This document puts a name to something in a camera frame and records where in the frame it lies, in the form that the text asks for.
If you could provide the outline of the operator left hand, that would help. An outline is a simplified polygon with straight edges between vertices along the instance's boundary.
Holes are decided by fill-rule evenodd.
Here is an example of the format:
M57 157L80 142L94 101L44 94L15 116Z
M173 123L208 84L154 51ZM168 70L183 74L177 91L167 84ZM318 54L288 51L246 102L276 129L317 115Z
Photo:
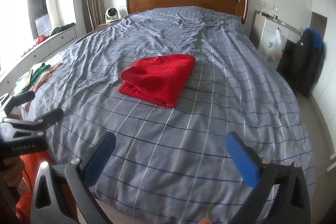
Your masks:
M3 159L2 163L1 177L8 187L17 188L23 178L25 163L19 156Z

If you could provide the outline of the operator right hand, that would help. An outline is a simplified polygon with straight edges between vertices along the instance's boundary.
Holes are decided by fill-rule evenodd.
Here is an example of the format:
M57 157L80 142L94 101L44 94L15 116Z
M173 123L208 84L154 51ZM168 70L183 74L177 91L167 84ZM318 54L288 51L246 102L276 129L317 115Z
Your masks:
M202 218L200 221L198 221L197 224L212 224L211 220L207 217Z

